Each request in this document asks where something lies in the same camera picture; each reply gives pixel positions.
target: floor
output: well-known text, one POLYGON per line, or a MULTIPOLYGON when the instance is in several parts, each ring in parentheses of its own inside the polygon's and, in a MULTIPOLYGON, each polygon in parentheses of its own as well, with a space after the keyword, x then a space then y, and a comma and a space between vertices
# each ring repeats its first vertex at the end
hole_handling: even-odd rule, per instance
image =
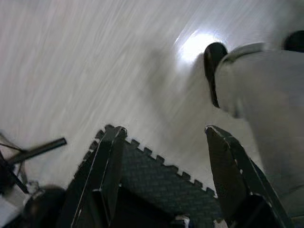
POLYGON ((248 124, 212 106, 200 53, 214 41, 280 48, 303 12, 300 0, 2 0, 1 133, 22 148, 66 137, 26 162, 42 185, 66 187, 113 124, 214 189, 205 125, 261 162, 248 124))

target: black rubber mat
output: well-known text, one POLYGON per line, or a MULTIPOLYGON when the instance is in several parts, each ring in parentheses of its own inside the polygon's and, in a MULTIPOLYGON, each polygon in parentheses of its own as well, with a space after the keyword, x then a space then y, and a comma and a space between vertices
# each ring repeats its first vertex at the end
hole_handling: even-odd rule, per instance
MULTIPOLYGON (((103 136, 99 131, 90 150, 94 150, 103 136)), ((221 210, 214 191, 202 189, 199 181, 190 182, 190 175, 177 174, 175 166, 165 166, 164 159, 151 157, 152 151, 138 149, 139 143, 125 141, 122 185, 130 192, 169 214, 188 214, 196 228, 212 228, 221 219, 221 210)))

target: white floor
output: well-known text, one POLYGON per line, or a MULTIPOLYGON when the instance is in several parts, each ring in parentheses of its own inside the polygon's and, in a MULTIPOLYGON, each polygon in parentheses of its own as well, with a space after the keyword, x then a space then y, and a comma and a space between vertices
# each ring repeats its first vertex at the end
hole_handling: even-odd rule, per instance
POLYGON ((303 28, 301 0, 2 0, 0 129, 28 148, 30 179, 66 187, 97 130, 122 125, 214 189, 204 134, 215 124, 261 164, 248 124, 211 105, 201 57, 253 42, 280 48, 303 28))

